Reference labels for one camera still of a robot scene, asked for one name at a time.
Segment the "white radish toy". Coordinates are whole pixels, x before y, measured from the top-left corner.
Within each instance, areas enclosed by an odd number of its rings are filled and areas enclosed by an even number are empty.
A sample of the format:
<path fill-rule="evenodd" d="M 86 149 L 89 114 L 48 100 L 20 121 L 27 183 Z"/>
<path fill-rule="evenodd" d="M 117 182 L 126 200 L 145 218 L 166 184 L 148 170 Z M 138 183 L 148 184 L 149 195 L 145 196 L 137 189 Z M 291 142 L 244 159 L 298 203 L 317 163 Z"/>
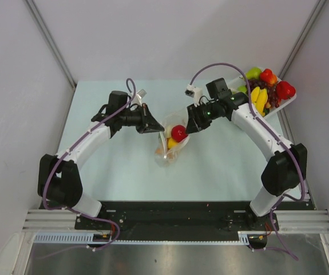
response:
<path fill-rule="evenodd" d="M 166 139 L 169 139 L 172 137 L 172 128 L 173 128 L 173 125 L 167 125 L 165 127 L 164 135 L 165 135 Z"/>

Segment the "yellow orange fruit toy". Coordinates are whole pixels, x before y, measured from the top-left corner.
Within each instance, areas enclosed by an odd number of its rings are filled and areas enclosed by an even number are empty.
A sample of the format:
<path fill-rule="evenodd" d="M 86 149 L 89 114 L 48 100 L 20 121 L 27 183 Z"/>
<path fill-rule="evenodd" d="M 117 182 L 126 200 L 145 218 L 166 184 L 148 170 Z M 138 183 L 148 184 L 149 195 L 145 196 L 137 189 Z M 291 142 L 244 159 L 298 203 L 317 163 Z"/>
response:
<path fill-rule="evenodd" d="M 179 143 L 175 141 L 172 137 L 167 139 L 167 149 L 172 149 L 175 148 Z"/>

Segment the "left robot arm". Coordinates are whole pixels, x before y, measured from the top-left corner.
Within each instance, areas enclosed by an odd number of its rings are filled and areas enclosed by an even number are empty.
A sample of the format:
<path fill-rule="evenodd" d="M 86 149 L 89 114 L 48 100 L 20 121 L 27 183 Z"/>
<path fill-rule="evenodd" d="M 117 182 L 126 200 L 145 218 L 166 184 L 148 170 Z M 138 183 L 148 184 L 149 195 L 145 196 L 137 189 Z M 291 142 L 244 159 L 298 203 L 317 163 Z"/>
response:
<path fill-rule="evenodd" d="M 84 193 L 80 168 L 93 153 L 122 127 L 135 127 L 138 133 L 162 132 L 164 127 L 142 102 L 146 92 L 133 95 L 113 91 L 109 101 L 92 117 L 87 131 L 70 148 L 55 155 L 44 155 L 39 163 L 38 195 L 88 216 L 95 229 L 103 228 L 108 216 L 102 203 Z"/>

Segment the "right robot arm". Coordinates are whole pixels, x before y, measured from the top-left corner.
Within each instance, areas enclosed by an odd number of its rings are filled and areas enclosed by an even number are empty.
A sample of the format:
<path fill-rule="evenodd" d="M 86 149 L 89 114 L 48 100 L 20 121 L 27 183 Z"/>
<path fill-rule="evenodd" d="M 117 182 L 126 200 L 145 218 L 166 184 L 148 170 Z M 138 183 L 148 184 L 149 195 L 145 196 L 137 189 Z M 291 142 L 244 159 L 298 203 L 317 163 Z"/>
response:
<path fill-rule="evenodd" d="M 245 224 L 252 230 L 260 229 L 271 211 L 293 188 L 301 187 L 305 196 L 307 149 L 301 143 L 293 144 L 279 135 L 255 110 L 249 97 L 242 92 L 232 93 L 223 78 L 206 85 L 211 100 L 202 103 L 203 92 L 194 85 L 187 85 L 185 94 L 193 98 L 187 106 L 186 133 L 200 132 L 220 117 L 227 118 L 257 145 L 267 165 L 261 175 L 262 187 L 246 208 Z"/>

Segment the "red bell pepper toy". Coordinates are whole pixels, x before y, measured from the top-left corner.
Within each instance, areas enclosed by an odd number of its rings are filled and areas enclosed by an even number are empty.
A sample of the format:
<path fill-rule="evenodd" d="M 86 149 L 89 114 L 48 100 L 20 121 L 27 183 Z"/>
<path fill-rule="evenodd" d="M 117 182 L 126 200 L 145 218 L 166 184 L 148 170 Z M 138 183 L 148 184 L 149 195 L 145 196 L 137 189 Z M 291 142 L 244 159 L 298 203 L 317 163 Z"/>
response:
<path fill-rule="evenodd" d="M 276 94 L 282 100 L 288 100 L 295 96 L 296 89 L 286 81 L 280 81 L 276 85 Z"/>

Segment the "clear zip top bag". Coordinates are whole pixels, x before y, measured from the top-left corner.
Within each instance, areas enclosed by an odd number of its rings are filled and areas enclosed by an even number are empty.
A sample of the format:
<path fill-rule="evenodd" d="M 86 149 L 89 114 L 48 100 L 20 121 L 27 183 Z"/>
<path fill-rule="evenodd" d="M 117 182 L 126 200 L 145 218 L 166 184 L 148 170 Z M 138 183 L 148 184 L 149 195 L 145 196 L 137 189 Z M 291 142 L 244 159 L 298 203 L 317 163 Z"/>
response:
<path fill-rule="evenodd" d="M 172 112 L 161 122 L 164 132 L 158 135 L 158 147 L 154 156 L 161 167 L 168 166 L 176 161 L 181 150 L 187 145 L 189 136 L 186 134 L 188 114 L 186 109 Z"/>

